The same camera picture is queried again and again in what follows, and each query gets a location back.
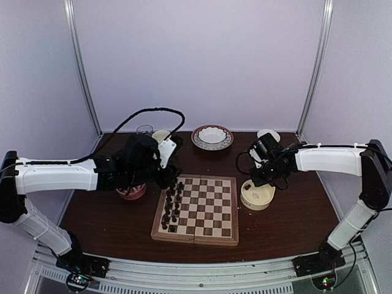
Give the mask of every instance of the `dark brown table surface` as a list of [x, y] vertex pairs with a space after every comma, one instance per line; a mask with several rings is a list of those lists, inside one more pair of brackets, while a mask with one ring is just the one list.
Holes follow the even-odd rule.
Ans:
[[[124, 146], [129, 134], [116, 134], [102, 150], [111, 154]], [[190, 132], [180, 132], [184, 145], [173, 163], [186, 174], [235, 176], [238, 196], [247, 176], [235, 168], [236, 155], [255, 139], [255, 133], [235, 132], [234, 143], [222, 151], [204, 151], [194, 146]], [[284, 146], [296, 142], [292, 133], [281, 133]], [[241, 160], [244, 169], [252, 162]], [[294, 173], [287, 190], [277, 190], [264, 211], [239, 206], [239, 244], [206, 246], [155, 241], [150, 237], [160, 189], [148, 184], [147, 193], [136, 201], [120, 198], [116, 191], [76, 191], [61, 227], [78, 236], [90, 254], [149, 262], [211, 263], [264, 260], [316, 251], [336, 226], [337, 217], [314, 172]]]

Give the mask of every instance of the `white cup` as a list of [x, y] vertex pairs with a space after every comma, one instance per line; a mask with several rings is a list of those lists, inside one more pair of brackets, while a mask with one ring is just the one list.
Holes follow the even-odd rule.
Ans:
[[274, 130], [262, 129], [257, 132], [257, 138], [260, 138], [262, 135], [270, 133], [274, 139], [279, 142], [281, 140], [281, 136], [275, 132]]
[[157, 130], [153, 133], [152, 137], [158, 142], [162, 142], [170, 132], [168, 130]]

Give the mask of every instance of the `metal frame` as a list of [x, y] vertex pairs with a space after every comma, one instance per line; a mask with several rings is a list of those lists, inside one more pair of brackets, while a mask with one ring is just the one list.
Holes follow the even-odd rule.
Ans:
[[[377, 281], [362, 242], [356, 242], [357, 267], [367, 294], [379, 294]], [[343, 249], [350, 268], [353, 252], [349, 246]], [[110, 266], [105, 279], [95, 279], [89, 287], [98, 293], [208, 293], [208, 294], [255, 294], [273, 293], [272, 289], [284, 289], [293, 293], [293, 283], [310, 276], [298, 278], [293, 268], [293, 257], [276, 258], [256, 262], [236, 263], [153, 263], [108, 258]], [[33, 266], [25, 294], [36, 294], [40, 277], [63, 283], [67, 271], [55, 267], [56, 259], [50, 250], [39, 245], [33, 258]]]
[[305, 124], [309, 117], [309, 111], [311, 109], [313, 98], [317, 89], [317, 83], [319, 82], [322, 62], [324, 59], [328, 38], [330, 36], [332, 11], [333, 11], [333, 0], [325, 0], [323, 20], [321, 23], [320, 37], [318, 40], [317, 54], [316, 54], [316, 59], [314, 61], [311, 83], [307, 90], [304, 109], [302, 111], [300, 123], [298, 124], [298, 128], [296, 130], [296, 134], [300, 138], [303, 137]]
[[96, 110], [94, 108], [94, 104], [92, 102], [90, 88], [87, 82], [87, 76], [85, 71], [85, 66], [83, 65], [83, 60], [81, 58], [81, 50], [80, 50], [80, 43], [78, 37], [78, 31], [76, 27], [76, 20], [74, 14], [74, 2], [73, 0], [64, 0], [64, 5], [66, 9], [66, 17], [68, 22], [69, 31], [71, 34], [72, 45], [73, 45], [73, 52], [75, 53], [75, 59], [78, 68], [78, 76], [81, 84], [81, 88], [83, 91], [83, 95], [86, 100], [87, 108], [92, 119], [92, 123], [94, 124], [94, 128], [96, 131], [97, 136], [102, 135], [102, 129], [100, 128], [98, 117]]

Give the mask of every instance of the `lavender wall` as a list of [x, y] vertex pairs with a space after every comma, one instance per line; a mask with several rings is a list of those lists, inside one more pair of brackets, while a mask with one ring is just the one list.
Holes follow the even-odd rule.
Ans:
[[[378, 138], [392, 157], [392, 2], [335, 1], [330, 41], [304, 136], [317, 143]], [[357, 200], [361, 180], [322, 173], [339, 214]], [[363, 234], [381, 293], [390, 293], [392, 214]]]
[[[96, 141], [77, 77], [63, 0], [0, 3], [0, 157], [75, 158]], [[31, 195], [58, 221], [67, 191]], [[1, 293], [22, 293], [36, 243], [0, 224]]]
[[[184, 129], [295, 130], [323, 0], [75, 1], [81, 50], [103, 130], [139, 108], [182, 110]], [[178, 118], [145, 115], [170, 129]]]

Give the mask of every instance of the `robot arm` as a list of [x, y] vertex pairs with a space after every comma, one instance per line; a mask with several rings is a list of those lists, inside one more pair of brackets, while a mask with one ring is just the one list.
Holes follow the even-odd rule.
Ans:
[[158, 144], [151, 137], [131, 135], [118, 152], [79, 163], [19, 158], [16, 151], [9, 151], [0, 169], [0, 222], [14, 224], [47, 245], [58, 266], [71, 273], [89, 274], [92, 269], [93, 276], [104, 277], [108, 261], [84, 255], [76, 236], [48, 220], [26, 194], [61, 189], [130, 192], [147, 182], [166, 189], [181, 173], [169, 160], [182, 143], [178, 136]]
[[294, 260], [299, 276], [329, 270], [333, 264], [344, 265], [341, 249], [387, 206], [392, 193], [392, 164], [377, 140], [366, 145], [295, 144], [283, 148], [271, 134], [266, 134], [248, 152], [256, 164], [250, 170], [255, 186], [268, 183], [279, 187], [279, 181], [287, 181], [291, 172], [325, 171], [362, 177], [358, 201], [322, 242], [318, 255]]

